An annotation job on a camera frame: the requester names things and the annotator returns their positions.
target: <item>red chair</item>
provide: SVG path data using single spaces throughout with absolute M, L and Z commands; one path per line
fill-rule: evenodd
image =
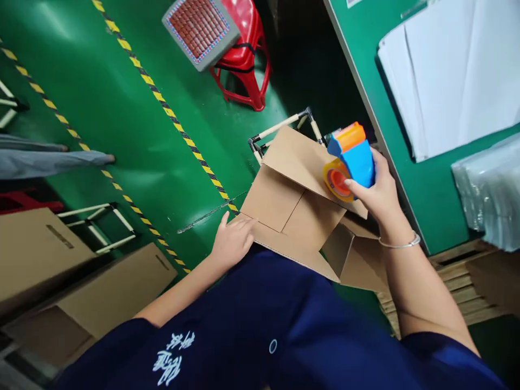
M 21 191 L 11 191 L 0 193 L 0 215 L 11 214 L 19 211 L 50 208 L 54 212 L 60 212 L 65 207 L 58 201 L 39 202 L 27 195 L 27 192 L 36 191 L 35 188 L 28 188 Z
M 264 28 L 260 15 L 252 0 L 222 0 L 222 5 L 231 15 L 240 30 L 240 38 L 233 47 L 217 62 L 210 73 L 217 81 L 218 87 L 226 101 L 235 100 L 253 107 L 255 111 L 265 108 L 265 92 L 271 76 L 271 61 L 265 42 Z M 264 82 L 261 89 L 255 77 L 255 55 L 261 50 L 267 58 Z M 244 84 L 249 96 L 241 96 L 224 88 L 220 81 L 220 73 L 227 70 L 238 77 Z

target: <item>gray pants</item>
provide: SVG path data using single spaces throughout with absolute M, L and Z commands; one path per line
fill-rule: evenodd
M 0 180 L 51 176 L 80 166 L 111 162 L 108 155 L 101 152 L 64 152 L 61 145 L 0 134 Z

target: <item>paper stack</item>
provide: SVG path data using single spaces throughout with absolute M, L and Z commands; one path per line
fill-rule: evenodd
M 416 162 L 520 122 L 518 0 L 437 0 L 378 56 Z

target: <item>silver bracelet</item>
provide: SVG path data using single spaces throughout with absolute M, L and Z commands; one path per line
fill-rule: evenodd
M 388 244 L 385 244 L 383 241 L 381 241 L 381 237 L 378 238 L 378 241 L 382 246 L 386 246 L 387 248 L 392 248 L 392 249 L 410 248 L 411 246 L 415 246 L 421 242 L 421 237 L 419 237 L 419 235 L 415 232 L 415 230 L 412 230 L 412 231 L 415 234 L 415 238 L 413 239 L 412 242 L 410 242 L 409 244 L 406 244 L 406 245 L 400 245 L 400 246 L 388 245 Z

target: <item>green table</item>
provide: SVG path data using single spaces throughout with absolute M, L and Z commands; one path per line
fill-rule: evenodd
M 470 239 L 450 166 L 520 131 L 520 125 L 489 135 L 419 164 L 412 161 L 376 67 L 379 41 L 402 22 L 417 0 L 324 0 L 357 87 L 374 125 L 379 146 L 390 162 L 405 211 L 430 255 Z

